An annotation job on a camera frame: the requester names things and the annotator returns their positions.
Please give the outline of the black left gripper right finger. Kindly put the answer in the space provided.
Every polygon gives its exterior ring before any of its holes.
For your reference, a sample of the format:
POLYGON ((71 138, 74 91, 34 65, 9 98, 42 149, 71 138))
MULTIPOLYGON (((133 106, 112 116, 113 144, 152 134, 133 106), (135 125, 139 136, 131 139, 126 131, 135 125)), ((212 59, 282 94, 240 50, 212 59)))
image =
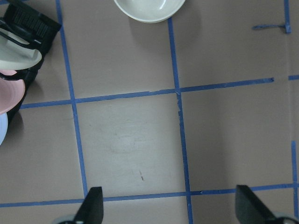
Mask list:
POLYGON ((274 224, 277 218, 247 185, 237 185, 235 215, 241 224, 274 224))

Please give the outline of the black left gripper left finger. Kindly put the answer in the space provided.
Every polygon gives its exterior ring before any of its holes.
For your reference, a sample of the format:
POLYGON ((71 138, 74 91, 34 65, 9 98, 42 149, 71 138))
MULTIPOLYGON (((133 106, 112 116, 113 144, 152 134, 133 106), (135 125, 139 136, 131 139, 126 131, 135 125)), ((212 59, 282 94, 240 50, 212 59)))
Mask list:
POLYGON ((75 224, 101 224, 103 221, 102 187, 92 187, 74 217, 75 224))

